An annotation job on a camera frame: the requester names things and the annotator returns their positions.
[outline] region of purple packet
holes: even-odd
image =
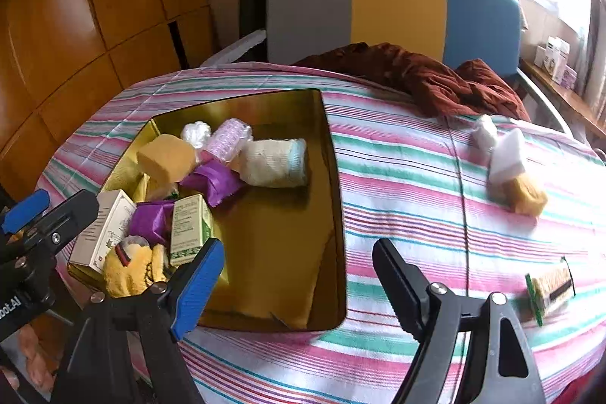
[[[240,190],[244,182],[223,163],[210,160],[196,166],[179,184],[201,192],[210,207],[217,207],[223,199]]]
[[[128,234],[143,237],[152,248],[158,243],[168,247],[174,207],[174,200],[139,202],[130,219]]]

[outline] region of rolled white sock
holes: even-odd
[[[258,187],[307,184],[304,139],[251,141],[240,152],[240,178]]]

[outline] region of yellow sponge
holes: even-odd
[[[547,204],[547,194],[527,173],[506,181],[503,190],[511,209],[518,214],[538,217]]]
[[[137,151],[143,173],[158,183],[183,180],[196,166],[196,151],[189,143],[171,134],[160,134]]]

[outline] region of red towel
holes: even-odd
[[[390,43],[372,47],[352,43],[310,55],[295,66],[359,76],[405,91],[427,117],[488,114],[530,122],[516,92],[480,59],[452,70],[431,57]]]

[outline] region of metal tray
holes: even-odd
[[[215,130],[230,117],[247,122],[256,140],[303,137],[310,180],[293,189],[247,187],[213,209],[229,285],[217,285],[199,324],[299,336],[337,327],[346,312],[344,237],[336,159],[319,90],[246,95],[157,115],[135,136],[102,190],[121,188],[136,200],[142,145],[162,133],[178,136],[196,120]],[[91,283],[77,266],[69,265],[69,272]],[[307,324],[284,323],[299,314],[305,320],[306,313]]]

